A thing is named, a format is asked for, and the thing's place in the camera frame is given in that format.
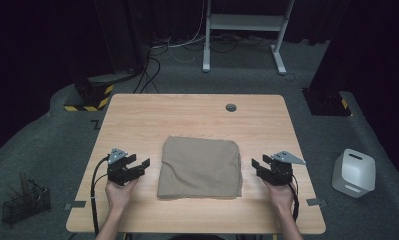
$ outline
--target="beige cloth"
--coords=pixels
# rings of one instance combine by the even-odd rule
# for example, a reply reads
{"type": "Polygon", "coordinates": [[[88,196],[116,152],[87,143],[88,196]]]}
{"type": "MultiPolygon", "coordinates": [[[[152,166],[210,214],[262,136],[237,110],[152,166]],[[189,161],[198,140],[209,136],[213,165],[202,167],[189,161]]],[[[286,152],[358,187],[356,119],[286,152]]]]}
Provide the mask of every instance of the beige cloth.
{"type": "Polygon", "coordinates": [[[240,197],[240,164],[233,141],[170,136],[163,146],[158,197],[240,197]]]}

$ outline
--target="forearm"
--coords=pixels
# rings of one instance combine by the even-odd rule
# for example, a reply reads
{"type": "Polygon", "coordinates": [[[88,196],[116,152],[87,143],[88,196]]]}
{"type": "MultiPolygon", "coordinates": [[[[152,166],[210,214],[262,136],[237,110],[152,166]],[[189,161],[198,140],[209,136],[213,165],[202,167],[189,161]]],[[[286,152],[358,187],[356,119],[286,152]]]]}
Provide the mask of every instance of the forearm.
{"type": "Polygon", "coordinates": [[[299,232],[298,226],[296,226],[295,220],[293,220],[292,213],[289,210],[278,209],[277,215],[280,221],[281,233],[283,239],[286,240],[297,240],[303,239],[299,232]]]}
{"type": "Polygon", "coordinates": [[[96,237],[96,240],[115,239],[118,233],[118,228],[122,219],[122,215],[122,211],[110,210],[105,223],[103,224],[99,234],[96,237]]]}

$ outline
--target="white metal stand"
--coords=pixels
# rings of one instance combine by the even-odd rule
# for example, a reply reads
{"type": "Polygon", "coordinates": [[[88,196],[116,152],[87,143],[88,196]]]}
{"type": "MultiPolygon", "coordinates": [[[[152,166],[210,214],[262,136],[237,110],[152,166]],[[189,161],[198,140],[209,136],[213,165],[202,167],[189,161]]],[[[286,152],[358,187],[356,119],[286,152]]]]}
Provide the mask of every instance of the white metal stand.
{"type": "Polygon", "coordinates": [[[277,65],[280,75],[286,74],[283,60],[280,56],[280,47],[289,23],[295,0],[289,0],[286,12],[283,16],[259,16],[259,15],[232,15],[232,14],[211,14],[211,0],[208,0],[206,11],[206,36],[203,53],[203,71],[211,70],[210,34],[211,29],[224,30],[249,30],[249,31],[270,31],[279,32],[275,45],[271,45],[271,53],[277,65]]]}

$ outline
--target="black wire basket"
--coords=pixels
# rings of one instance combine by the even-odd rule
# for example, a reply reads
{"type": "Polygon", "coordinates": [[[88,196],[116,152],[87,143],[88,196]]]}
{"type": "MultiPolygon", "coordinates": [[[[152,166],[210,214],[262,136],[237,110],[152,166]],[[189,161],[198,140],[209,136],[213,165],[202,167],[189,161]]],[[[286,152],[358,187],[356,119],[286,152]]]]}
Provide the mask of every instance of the black wire basket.
{"type": "Polygon", "coordinates": [[[13,224],[37,213],[50,212],[49,189],[38,186],[32,180],[29,181],[33,183],[32,191],[3,203],[2,223],[7,223],[12,227],[13,224]]]}

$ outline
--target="hand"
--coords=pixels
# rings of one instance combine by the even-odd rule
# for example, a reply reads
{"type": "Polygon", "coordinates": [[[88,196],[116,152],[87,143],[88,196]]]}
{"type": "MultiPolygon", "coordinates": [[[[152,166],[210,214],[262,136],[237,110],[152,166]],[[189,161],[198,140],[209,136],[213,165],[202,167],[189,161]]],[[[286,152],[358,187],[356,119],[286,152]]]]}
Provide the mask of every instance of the hand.
{"type": "Polygon", "coordinates": [[[270,193],[271,204],[279,211],[290,212],[293,204],[293,193],[289,186],[274,186],[267,181],[263,180],[263,182],[270,193]]]}
{"type": "Polygon", "coordinates": [[[130,202],[131,192],[138,180],[139,179],[134,179],[125,186],[120,186],[114,182],[108,181],[105,191],[106,196],[108,196],[110,210],[124,211],[127,208],[130,202]]]}

